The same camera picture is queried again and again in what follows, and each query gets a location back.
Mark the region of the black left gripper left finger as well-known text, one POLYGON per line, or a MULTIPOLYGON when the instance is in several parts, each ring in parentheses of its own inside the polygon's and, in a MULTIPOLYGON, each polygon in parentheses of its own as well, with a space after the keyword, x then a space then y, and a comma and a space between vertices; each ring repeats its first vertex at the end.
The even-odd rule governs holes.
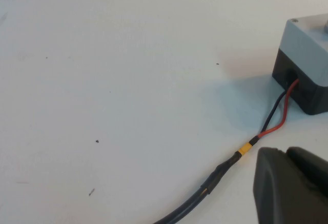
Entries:
POLYGON ((259 149, 253 193, 259 223, 327 223, 327 197, 286 152, 259 149))

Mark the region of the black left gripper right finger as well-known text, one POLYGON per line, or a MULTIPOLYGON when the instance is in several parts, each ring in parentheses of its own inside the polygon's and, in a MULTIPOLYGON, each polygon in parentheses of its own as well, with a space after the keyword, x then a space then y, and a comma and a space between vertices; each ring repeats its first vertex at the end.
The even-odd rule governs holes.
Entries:
POLYGON ((327 161, 300 147, 290 147, 286 154, 305 177, 327 197, 327 161))

